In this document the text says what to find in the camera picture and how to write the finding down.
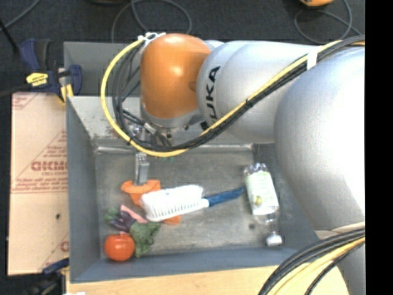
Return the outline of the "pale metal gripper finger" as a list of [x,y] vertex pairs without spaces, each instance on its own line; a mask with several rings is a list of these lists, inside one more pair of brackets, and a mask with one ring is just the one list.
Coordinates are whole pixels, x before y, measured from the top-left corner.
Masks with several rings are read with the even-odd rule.
[[135,185],[140,185],[139,182],[139,171],[140,171],[140,163],[141,163],[142,153],[137,152],[134,155],[133,159],[133,182]]
[[145,184],[148,180],[149,174],[149,160],[146,154],[142,154],[141,156],[141,183]]

